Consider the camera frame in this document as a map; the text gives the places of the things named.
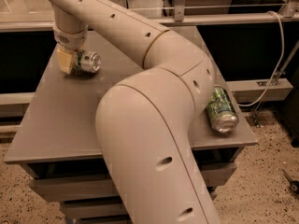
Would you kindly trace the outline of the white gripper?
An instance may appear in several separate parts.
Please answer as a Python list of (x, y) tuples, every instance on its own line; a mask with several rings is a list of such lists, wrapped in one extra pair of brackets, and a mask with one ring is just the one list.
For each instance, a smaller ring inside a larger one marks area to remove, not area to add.
[(54, 39), (60, 45), (57, 48), (57, 58), (60, 69), (70, 74), (75, 66), (76, 52), (73, 50), (80, 49), (86, 40), (87, 28), (77, 33), (64, 32), (53, 24)]

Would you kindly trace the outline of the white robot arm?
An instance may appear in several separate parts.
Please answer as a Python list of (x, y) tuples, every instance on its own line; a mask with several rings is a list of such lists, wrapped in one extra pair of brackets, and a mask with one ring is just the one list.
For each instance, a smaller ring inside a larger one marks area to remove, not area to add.
[(210, 58), (109, 0), (49, 1), (65, 47), (85, 23), (143, 69), (108, 90), (95, 116), (107, 169), (133, 224), (221, 224), (189, 141), (214, 88)]

